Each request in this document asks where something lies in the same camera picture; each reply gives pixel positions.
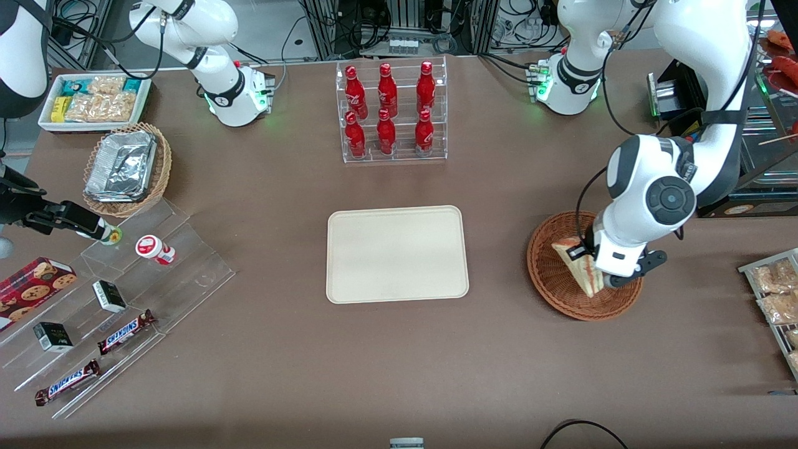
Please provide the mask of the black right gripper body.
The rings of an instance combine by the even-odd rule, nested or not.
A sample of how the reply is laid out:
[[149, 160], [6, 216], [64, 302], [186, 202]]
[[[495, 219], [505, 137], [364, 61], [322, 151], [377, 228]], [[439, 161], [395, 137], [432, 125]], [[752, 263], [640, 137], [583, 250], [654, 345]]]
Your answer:
[[31, 228], [40, 234], [49, 235], [48, 227], [27, 219], [31, 213], [45, 211], [49, 204], [44, 198], [46, 191], [5, 164], [2, 164], [1, 182], [1, 224]]

